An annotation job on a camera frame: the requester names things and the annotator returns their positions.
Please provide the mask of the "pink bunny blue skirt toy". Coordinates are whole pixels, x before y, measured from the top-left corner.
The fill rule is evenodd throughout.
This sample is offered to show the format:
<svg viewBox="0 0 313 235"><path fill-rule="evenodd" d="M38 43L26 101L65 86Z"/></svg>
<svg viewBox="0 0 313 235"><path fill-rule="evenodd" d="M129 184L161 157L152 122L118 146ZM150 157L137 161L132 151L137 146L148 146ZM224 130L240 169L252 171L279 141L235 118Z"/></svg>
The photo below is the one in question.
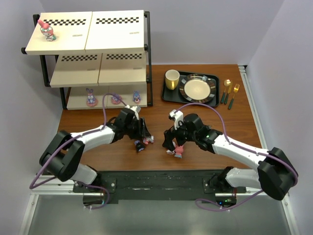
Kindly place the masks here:
<svg viewBox="0 0 313 235"><path fill-rule="evenodd" d="M176 157L176 158L182 158L183 152L184 152L183 145L176 146L174 157Z"/></svg>

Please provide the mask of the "pink bunny frilly dress toy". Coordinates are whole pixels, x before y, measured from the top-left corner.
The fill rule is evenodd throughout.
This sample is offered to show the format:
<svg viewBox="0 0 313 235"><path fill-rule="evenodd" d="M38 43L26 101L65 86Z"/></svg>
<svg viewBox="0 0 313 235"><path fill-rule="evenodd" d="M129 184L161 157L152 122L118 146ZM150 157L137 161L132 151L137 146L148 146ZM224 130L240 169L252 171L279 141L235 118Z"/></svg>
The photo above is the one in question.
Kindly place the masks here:
<svg viewBox="0 0 313 235"><path fill-rule="evenodd" d="M149 143L154 143L154 136L144 137L143 143L145 145L148 145Z"/></svg>

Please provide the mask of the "pink bunny green hat toy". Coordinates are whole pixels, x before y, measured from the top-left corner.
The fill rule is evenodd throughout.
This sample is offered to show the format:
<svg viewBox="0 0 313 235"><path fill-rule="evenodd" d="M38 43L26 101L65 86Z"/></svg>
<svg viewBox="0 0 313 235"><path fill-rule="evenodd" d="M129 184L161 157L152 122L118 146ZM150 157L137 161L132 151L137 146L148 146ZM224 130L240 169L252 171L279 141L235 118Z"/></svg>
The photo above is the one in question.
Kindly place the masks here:
<svg viewBox="0 0 313 235"><path fill-rule="evenodd" d="M47 41L52 42L56 40L53 28L48 23L45 23L42 20L38 20L37 23L40 25L40 31Z"/></svg>

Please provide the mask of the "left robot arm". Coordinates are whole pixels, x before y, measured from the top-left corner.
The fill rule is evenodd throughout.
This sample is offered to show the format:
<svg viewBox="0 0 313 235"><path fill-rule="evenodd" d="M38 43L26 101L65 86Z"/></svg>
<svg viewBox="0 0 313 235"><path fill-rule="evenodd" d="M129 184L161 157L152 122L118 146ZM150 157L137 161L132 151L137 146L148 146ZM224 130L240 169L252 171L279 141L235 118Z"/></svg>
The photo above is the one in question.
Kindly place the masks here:
<svg viewBox="0 0 313 235"><path fill-rule="evenodd" d="M128 136L134 140L136 151L141 151L154 137L148 131L145 119L139 111L123 108L117 117L97 128L80 133L60 131L42 154L39 163L62 182L73 180L86 185L96 185L99 173L80 163L82 155L96 147L112 144Z"/></svg>

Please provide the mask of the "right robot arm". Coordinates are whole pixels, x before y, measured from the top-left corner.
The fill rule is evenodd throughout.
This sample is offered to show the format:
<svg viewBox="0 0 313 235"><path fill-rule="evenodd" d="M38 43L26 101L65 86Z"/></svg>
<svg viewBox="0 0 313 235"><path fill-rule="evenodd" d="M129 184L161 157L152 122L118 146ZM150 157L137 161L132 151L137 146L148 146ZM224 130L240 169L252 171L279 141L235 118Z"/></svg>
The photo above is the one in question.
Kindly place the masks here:
<svg viewBox="0 0 313 235"><path fill-rule="evenodd" d="M203 151L230 157L249 167L226 167L221 174L210 179L211 185L221 188L257 188L281 201L297 183L298 173L281 149L261 149L236 141L203 124L197 114L185 116L181 111L173 110L169 119L174 125L164 131L162 146L167 150L173 152L177 146L191 141Z"/></svg>

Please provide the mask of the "purple bunny holding cake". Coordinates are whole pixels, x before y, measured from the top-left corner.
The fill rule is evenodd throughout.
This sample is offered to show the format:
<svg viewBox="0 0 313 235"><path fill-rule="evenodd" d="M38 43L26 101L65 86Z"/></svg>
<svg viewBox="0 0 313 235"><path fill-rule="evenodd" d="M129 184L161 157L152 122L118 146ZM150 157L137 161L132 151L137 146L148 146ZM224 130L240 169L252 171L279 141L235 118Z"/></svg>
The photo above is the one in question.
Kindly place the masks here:
<svg viewBox="0 0 313 235"><path fill-rule="evenodd" d="M141 102L141 96L140 96L139 91L134 91L134 93L133 93L133 102L135 104L139 104Z"/></svg>

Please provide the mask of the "purple bunny with pink bow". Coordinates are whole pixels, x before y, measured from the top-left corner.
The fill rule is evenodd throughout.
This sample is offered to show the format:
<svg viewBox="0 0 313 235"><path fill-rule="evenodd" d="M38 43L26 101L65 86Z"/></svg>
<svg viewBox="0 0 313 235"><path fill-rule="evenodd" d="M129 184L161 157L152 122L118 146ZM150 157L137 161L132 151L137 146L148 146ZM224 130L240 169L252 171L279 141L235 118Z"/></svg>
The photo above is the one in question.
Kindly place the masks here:
<svg viewBox="0 0 313 235"><path fill-rule="evenodd" d="M86 91L88 93L86 105L88 107L95 107L98 104L98 99L93 94L93 89L86 88Z"/></svg>

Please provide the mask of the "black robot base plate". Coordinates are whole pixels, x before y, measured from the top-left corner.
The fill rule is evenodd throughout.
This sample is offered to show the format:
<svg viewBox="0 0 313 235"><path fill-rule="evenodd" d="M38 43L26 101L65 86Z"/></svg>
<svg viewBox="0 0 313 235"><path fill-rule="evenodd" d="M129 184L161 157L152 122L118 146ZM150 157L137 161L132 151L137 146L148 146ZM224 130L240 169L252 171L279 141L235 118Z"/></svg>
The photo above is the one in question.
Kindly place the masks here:
<svg viewBox="0 0 313 235"><path fill-rule="evenodd" d="M96 188L81 184L73 192L83 194L83 203L100 204L100 193L107 189L105 196L110 204L122 200L194 201L204 198L211 201L217 193L229 196L227 205L232 205L237 193L245 193L245 187L227 188L217 184L222 170L167 170L167 171L101 171Z"/></svg>

